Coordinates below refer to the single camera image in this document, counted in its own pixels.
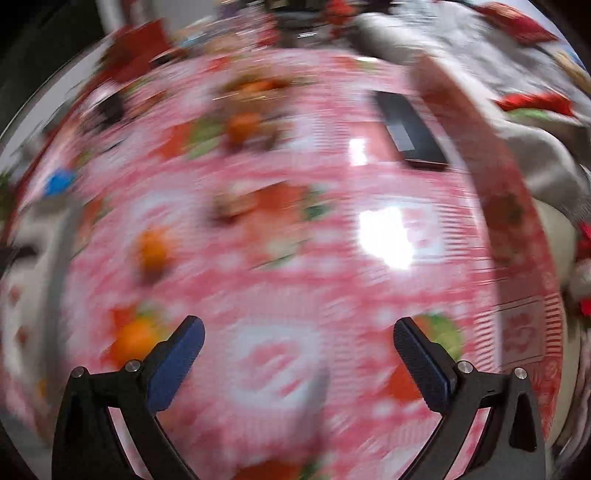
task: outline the blue gripper pad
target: blue gripper pad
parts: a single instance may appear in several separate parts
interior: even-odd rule
[[[201,319],[188,316],[165,342],[160,342],[144,362],[147,403],[152,415],[166,410],[205,342]]]
[[[429,410],[446,413],[457,384],[452,357],[441,345],[430,342],[410,317],[394,324],[394,346]]]

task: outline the black smartphone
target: black smartphone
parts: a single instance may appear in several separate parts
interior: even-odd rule
[[[397,150],[413,167],[443,170],[447,158],[408,99],[400,93],[374,92],[384,124]]]

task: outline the blue object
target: blue object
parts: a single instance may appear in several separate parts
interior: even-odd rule
[[[202,320],[188,316],[166,342],[159,344],[167,351],[148,380],[148,410],[152,415],[170,406],[204,342]]]
[[[58,168],[45,184],[45,196],[58,195],[65,192],[74,183],[74,173],[65,168]]]

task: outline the pink tablecloth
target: pink tablecloth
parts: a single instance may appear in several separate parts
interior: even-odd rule
[[[161,422],[201,478],[228,478],[271,457],[302,462],[319,441],[331,478],[396,478],[439,416],[421,400],[392,396],[388,381],[401,361],[390,328],[433,312],[452,319],[461,358],[477,368],[528,369],[547,433],[560,385],[560,297],[527,192],[492,131],[429,59],[415,67],[415,83],[410,68],[341,51],[256,58],[317,77],[293,89],[293,137],[276,149],[163,156],[167,132],[206,114],[215,87],[232,75],[227,63],[199,58],[152,72],[140,89],[171,95],[101,134],[79,166],[77,193],[100,201],[102,214],[70,266],[64,377],[77,365],[113,369],[102,355],[113,342],[113,308],[149,303],[170,329],[195,314],[206,343]],[[411,95],[450,160],[446,171],[406,165],[371,90]],[[109,139],[124,141],[100,153]],[[60,134],[25,202],[83,148],[72,130]],[[314,191],[322,215],[307,222],[295,255],[251,268],[241,225],[211,221],[213,194],[234,182],[281,180]],[[146,286],[132,251],[155,224],[174,237],[176,257]],[[455,474],[481,428],[479,417]]]

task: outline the metal screw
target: metal screw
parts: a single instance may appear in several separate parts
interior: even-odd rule
[[[472,373],[472,370],[474,370],[474,367],[472,366],[472,364],[470,362],[466,362],[465,360],[462,360],[461,362],[458,362],[457,369],[460,372],[462,372],[463,374],[469,374],[469,373]]]
[[[527,372],[525,371],[525,368],[517,367],[515,370],[513,370],[513,373],[517,378],[522,380],[527,378]]]
[[[141,366],[141,363],[139,363],[137,360],[130,360],[129,362],[127,362],[125,364],[125,369],[128,372],[137,372],[139,370]]]
[[[72,378],[80,378],[82,375],[84,375],[84,370],[84,367],[76,367],[74,370],[72,370],[70,376]]]

